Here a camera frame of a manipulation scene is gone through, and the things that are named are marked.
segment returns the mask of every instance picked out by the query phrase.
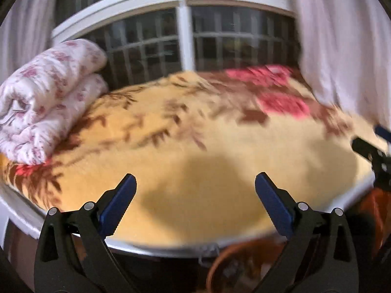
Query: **silver screw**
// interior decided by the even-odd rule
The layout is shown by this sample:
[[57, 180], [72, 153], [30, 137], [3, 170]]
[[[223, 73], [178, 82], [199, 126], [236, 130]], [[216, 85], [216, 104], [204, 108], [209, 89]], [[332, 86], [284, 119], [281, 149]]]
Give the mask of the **silver screw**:
[[306, 203], [299, 203], [299, 208], [302, 210], [302, 211], [306, 211], [308, 210], [308, 205]]
[[84, 205], [84, 209], [85, 209], [85, 210], [91, 210], [91, 209], [94, 208], [94, 206], [95, 206], [95, 204], [94, 204], [92, 201], [89, 201], [88, 203], [86, 203], [86, 204]]
[[334, 209], [334, 212], [338, 215], [338, 216], [342, 216], [343, 215], [343, 210], [341, 208], [335, 208]]
[[52, 207], [52, 208], [49, 209], [49, 215], [50, 216], [53, 216], [56, 212], [57, 212], [57, 208], [55, 208], [55, 207]]

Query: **bedspread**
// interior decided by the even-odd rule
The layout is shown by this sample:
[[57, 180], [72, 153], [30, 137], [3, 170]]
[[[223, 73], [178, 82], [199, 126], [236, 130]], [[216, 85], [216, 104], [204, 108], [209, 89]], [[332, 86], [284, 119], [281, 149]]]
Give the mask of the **bedspread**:
[[108, 93], [46, 163], [3, 159], [4, 180], [41, 208], [75, 210], [132, 173], [137, 194], [113, 237], [173, 247], [273, 230], [259, 172], [322, 209], [371, 172], [352, 136], [386, 147], [294, 79], [237, 77], [184, 72]]

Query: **rolled blanket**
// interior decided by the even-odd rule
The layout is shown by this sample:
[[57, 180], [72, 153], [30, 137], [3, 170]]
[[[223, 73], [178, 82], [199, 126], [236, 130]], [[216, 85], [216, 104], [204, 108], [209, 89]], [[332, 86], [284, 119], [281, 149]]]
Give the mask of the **rolled blanket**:
[[41, 164], [72, 125], [108, 90], [100, 75], [104, 52], [79, 39], [51, 48], [0, 86], [0, 152], [10, 160]]
[[41, 120], [83, 77], [106, 62], [103, 50], [84, 39], [61, 43], [37, 55], [0, 86], [1, 131], [19, 134]]

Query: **floral blanket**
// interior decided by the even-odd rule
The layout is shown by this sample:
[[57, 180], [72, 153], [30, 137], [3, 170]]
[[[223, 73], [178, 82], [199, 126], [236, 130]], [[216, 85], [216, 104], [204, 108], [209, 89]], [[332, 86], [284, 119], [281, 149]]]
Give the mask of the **floral blanket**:
[[385, 148], [372, 125], [319, 104], [270, 67], [184, 72], [99, 98], [36, 166], [3, 160], [6, 183], [43, 209], [79, 209], [126, 173], [137, 194], [114, 238], [172, 247], [273, 230], [255, 189], [267, 172], [315, 209], [371, 171], [352, 136]]

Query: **curtain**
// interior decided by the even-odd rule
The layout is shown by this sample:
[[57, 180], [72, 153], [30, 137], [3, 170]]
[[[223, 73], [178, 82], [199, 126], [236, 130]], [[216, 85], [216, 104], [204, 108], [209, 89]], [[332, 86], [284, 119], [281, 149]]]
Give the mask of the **curtain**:
[[50, 47], [56, 0], [16, 0], [0, 26], [0, 83]]
[[391, 127], [391, 21], [378, 0], [294, 0], [316, 98]]

